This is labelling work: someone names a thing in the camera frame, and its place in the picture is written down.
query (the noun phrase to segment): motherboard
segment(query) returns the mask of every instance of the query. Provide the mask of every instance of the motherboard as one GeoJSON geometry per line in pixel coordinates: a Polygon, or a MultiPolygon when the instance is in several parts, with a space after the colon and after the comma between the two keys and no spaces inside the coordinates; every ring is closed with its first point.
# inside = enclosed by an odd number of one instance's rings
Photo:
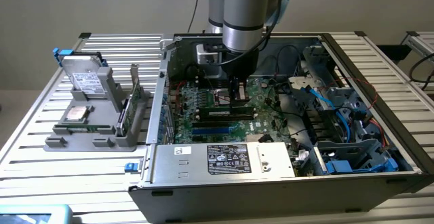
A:
{"type": "Polygon", "coordinates": [[[199,88],[195,82],[175,84],[171,102],[175,111],[175,144],[203,142],[290,142],[287,121],[266,105],[272,87],[263,78],[250,79],[243,107],[230,107],[227,89],[199,88]]]}

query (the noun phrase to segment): open computer chassis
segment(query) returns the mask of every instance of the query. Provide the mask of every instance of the open computer chassis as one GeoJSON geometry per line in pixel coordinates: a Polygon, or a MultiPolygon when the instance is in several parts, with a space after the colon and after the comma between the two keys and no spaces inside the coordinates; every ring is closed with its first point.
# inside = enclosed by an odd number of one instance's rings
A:
{"type": "Polygon", "coordinates": [[[222,36],[163,41],[128,189],[150,222],[369,211],[433,182],[430,157],[330,34],[272,34],[242,107],[222,69],[198,65],[203,43],[222,36]]]}

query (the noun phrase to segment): white wall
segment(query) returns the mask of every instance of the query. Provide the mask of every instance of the white wall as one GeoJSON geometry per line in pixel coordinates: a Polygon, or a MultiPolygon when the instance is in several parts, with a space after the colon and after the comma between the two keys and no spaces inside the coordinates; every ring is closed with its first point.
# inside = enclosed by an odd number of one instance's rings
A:
{"type": "MultiPolygon", "coordinates": [[[[53,47],[92,33],[186,32],[195,0],[0,0],[0,88],[40,89],[57,68],[53,47]]],[[[207,22],[200,0],[192,31],[207,22]]],[[[434,30],[431,0],[291,0],[276,31],[363,30],[397,43],[434,30]]]]}

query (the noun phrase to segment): warning label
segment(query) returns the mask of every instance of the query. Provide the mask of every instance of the warning label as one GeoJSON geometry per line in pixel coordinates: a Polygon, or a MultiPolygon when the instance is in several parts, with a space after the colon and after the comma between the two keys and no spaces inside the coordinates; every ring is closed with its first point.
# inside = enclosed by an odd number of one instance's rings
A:
{"type": "Polygon", "coordinates": [[[207,153],[211,175],[251,173],[246,144],[208,145],[207,153]]]}
{"type": "Polygon", "coordinates": [[[103,85],[96,73],[73,73],[73,79],[85,94],[104,94],[103,85]]]}

